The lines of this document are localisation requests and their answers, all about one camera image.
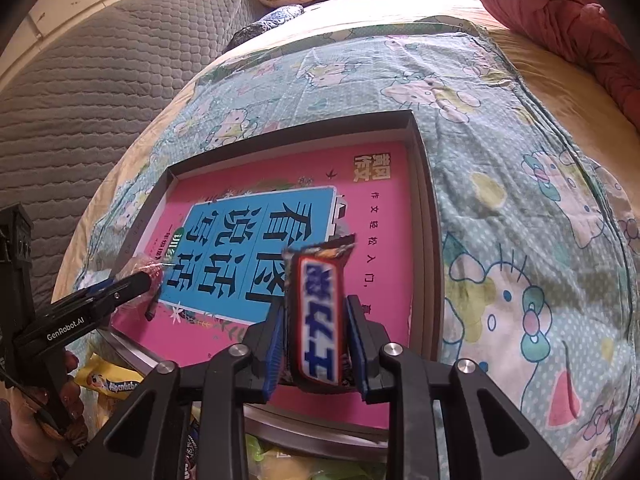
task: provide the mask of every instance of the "gray cloth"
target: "gray cloth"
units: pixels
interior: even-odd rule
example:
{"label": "gray cloth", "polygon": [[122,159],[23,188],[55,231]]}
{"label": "gray cloth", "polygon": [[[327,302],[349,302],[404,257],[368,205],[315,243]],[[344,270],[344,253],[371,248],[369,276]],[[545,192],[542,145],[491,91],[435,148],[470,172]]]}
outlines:
{"label": "gray cloth", "polygon": [[50,301],[76,224],[101,181],[233,34],[257,0],[122,0],[29,63],[0,93],[0,207],[34,222],[31,285]]}

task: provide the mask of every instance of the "hello kitty bedsheet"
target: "hello kitty bedsheet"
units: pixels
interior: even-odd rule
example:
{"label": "hello kitty bedsheet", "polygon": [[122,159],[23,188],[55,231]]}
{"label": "hello kitty bedsheet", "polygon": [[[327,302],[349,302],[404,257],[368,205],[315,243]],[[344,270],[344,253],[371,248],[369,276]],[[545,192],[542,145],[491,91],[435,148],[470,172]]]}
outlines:
{"label": "hello kitty bedsheet", "polygon": [[295,124],[399,108],[414,112],[433,168],[443,361],[478,362],[577,479],[600,478],[638,412],[635,219],[615,178],[469,22],[347,28],[215,67],[95,225],[76,286],[109,269],[168,165]]}

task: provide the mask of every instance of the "pink book cover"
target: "pink book cover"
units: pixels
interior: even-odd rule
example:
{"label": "pink book cover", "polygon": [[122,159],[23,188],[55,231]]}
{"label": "pink book cover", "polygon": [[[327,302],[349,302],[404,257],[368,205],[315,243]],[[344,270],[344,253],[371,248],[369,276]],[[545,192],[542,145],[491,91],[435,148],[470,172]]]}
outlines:
{"label": "pink book cover", "polygon": [[[344,269],[367,319],[408,344],[413,254],[407,153],[402,142],[281,156],[179,180],[144,253],[171,262],[153,317],[117,311],[112,326],[180,366],[210,359],[265,319],[283,296],[282,249],[355,233]],[[388,427],[386,404],[360,394],[306,394],[279,385],[271,404],[313,418]]]}

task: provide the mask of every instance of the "blue gripper pad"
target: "blue gripper pad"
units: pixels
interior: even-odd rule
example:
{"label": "blue gripper pad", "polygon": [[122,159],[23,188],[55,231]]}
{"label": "blue gripper pad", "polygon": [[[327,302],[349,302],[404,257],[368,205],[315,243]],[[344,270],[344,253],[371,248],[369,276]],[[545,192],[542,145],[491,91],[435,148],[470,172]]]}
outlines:
{"label": "blue gripper pad", "polygon": [[369,391],[369,384],[367,383],[367,364],[364,359],[364,347],[362,345],[360,334],[358,333],[358,327],[355,319],[353,318],[353,310],[349,304],[347,304],[347,314],[349,316],[349,323],[347,326],[347,343],[349,345],[353,379],[356,388],[362,396],[362,400],[364,400],[367,392]]}
{"label": "blue gripper pad", "polygon": [[273,338],[267,350],[266,356],[266,373],[262,392],[266,400],[269,400],[271,394],[278,385],[280,379],[280,369],[282,367],[282,357],[284,352],[284,310],[278,311],[276,326],[273,330]]}

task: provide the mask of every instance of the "human hand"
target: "human hand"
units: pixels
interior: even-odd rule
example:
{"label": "human hand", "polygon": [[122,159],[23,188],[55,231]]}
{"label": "human hand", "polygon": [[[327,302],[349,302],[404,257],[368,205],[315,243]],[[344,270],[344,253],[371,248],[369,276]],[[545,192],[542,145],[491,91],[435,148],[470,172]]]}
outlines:
{"label": "human hand", "polygon": [[[78,367],[78,358],[71,352],[66,352],[65,365],[67,372],[75,370]],[[43,404],[49,400],[47,392],[39,388],[31,389],[30,394]],[[41,478],[53,478],[51,465],[59,454],[60,443],[68,440],[76,446],[81,446],[87,441],[88,430],[82,416],[84,405],[80,400],[80,386],[69,376],[69,381],[60,390],[60,399],[73,419],[64,436],[36,420],[34,415],[40,407],[25,397],[20,390],[11,388],[8,397],[11,404],[11,434],[15,443]]]}

